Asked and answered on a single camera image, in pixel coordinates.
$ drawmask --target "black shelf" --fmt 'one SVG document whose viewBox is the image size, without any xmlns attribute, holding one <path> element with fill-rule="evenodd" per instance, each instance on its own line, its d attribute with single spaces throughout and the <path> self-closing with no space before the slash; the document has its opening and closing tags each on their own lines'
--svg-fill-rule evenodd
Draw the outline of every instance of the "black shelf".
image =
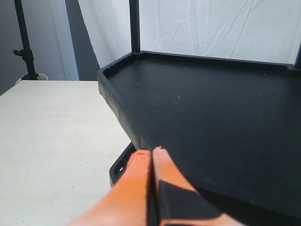
<svg viewBox="0 0 301 226">
<path fill-rule="evenodd" d="M 98 82 L 135 148 L 163 145 L 196 188 L 301 217 L 292 65 L 141 52 Z"/>
</svg>

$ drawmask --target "black plastic tray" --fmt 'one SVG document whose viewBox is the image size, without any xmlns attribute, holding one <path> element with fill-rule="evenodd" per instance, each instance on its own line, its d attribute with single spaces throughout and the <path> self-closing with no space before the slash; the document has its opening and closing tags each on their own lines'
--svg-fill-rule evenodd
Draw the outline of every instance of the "black plastic tray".
<svg viewBox="0 0 301 226">
<path fill-rule="evenodd" d="M 163 145 L 198 189 L 301 217 L 301 79 L 290 65 L 129 54 L 99 90 L 135 148 Z"/>
</svg>

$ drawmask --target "white backdrop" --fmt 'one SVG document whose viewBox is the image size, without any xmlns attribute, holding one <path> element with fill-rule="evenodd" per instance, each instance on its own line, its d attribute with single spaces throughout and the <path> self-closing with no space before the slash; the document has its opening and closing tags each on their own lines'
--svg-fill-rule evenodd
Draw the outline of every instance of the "white backdrop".
<svg viewBox="0 0 301 226">
<path fill-rule="evenodd" d="M 128 0 L 79 0 L 101 67 L 131 51 Z M 140 0 L 141 49 L 294 64 L 300 0 Z"/>
</svg>

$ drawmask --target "black metal pole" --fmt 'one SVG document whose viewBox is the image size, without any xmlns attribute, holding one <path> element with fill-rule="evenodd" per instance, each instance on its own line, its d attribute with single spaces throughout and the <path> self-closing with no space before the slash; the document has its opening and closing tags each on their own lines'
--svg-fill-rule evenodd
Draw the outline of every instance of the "black metal pole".
<svg viewBox="0 0 301 226">
<path fill-rule="evenodd" d="M 295 68 L 301 69 L 301 45 L 299 47 L 299 52 L 298 52 L 298 55 L 297 55 Z"/>
<path fill-rule="evenodd" d="M 14 50 L 14 54 L 17 56 L 21 56 L 22 59 L 26 62 L 27 71 L 28 71 L 28 79 L 29 80 L 37 80 L 38 75 L 36 74 L 36 71 L 34 69 L 33 64 L 33 54 L 32 50 L 30 49 L 29 41 L 28 41 L 28 35 L 27 35 L 27 29 L 24 19 L 24 12 L 22 7 L 21 0 L 15 0 L 15 8 L 16 13 L 18 17 L 18 23 L 20 28 L 20 34 L 21 39 L 23 43 L 23 49 L 22 50 Z"/>
<path fill-rule="evenodd" d="M 130 3 L 132 52 L 139 53 L 140 52 L 139 0 L 129 0 L 129 3 Z"/>
</svg>

